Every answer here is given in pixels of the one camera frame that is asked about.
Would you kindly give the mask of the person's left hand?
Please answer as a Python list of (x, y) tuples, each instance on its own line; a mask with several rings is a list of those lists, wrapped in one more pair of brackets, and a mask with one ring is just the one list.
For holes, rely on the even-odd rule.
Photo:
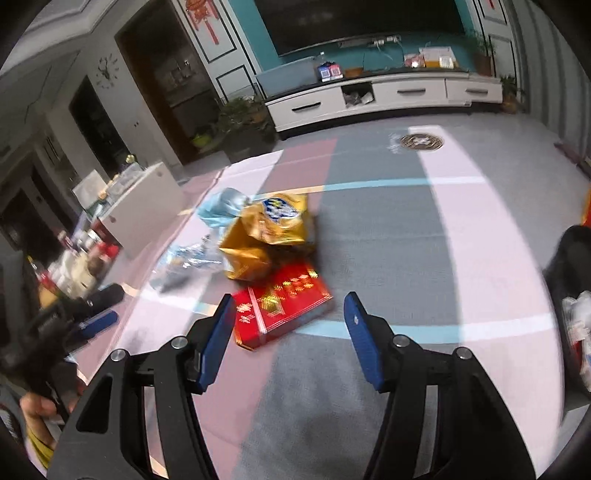
[(55, 449), (57, 439), (47, 427), (46, 421), (57, 416), (56, 406), (50, 399), (28, 392), (20, 399), (27, 434), (45, 446)]

